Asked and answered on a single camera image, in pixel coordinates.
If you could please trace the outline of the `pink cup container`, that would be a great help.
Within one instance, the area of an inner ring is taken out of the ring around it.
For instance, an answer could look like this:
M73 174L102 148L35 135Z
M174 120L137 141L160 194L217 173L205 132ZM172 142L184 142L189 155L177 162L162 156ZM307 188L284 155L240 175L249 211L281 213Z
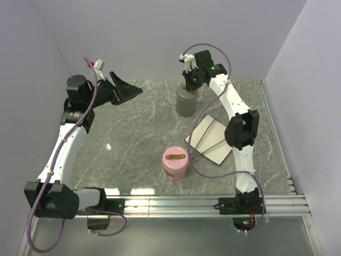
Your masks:
M172 168L171 166L164 165L164 177L171 182L180 182L186 176L188 165L181 165L180 167Z

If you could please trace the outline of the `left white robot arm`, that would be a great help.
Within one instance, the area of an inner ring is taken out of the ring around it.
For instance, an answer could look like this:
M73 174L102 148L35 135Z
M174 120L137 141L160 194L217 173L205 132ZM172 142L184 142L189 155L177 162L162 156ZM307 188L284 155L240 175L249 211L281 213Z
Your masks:
M93 85L83 75L67 79L60 131L50 159L36 181L27 182L24 194L31 207L30 218L73 219L90 208L102 214L108 208L103 188L69 188L70 174L78 151L94 121L94 108L105 103L118 106L142 94L143 90L121 80L113 71L112 80L101 79Z

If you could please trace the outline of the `grey round lid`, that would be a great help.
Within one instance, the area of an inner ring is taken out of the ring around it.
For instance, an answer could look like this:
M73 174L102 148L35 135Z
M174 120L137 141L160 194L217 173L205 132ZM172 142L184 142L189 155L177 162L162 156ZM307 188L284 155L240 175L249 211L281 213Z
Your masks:
M185 87L183 87L182 84L177 86L176 89L176 95L179 99L183 100L183 101L196 101L197 97L198 97L198 92L194 91L194 95L190 95L188 93L188 91L186 90Z

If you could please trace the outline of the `tall grey cylinder container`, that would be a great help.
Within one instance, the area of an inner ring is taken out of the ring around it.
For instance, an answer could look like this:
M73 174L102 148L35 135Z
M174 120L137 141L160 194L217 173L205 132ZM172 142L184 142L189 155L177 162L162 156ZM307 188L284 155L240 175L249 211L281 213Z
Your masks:
M176 112L181 117L190 117L192 116L197 107L196 107L197 97L195 95L190 94L188 97L181 97L178 95L176 97Z

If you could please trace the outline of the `pink round lid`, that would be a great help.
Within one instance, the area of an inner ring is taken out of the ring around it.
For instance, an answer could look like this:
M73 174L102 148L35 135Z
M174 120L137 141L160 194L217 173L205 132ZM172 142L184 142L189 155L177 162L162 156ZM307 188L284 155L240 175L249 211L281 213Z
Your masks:
M187 151L179 146L172 146L167 148L162 157L162 164L171 166L172 168L180 167L181 165L188 165L189 156Z

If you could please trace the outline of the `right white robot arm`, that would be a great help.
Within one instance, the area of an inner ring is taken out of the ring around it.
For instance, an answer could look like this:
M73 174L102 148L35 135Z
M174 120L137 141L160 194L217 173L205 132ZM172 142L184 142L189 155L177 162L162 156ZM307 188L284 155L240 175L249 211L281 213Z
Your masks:
M231 83L231 69L215 64L208 50L192 54L183 53L182 75L187 91L195 91L207 84L223 105L229 123L224 131L226 143L231 147L236 167L236 195L224 206L234 214L247 214L261 205L259 188L254 179L253 149L259 125L259 112L252 110Z

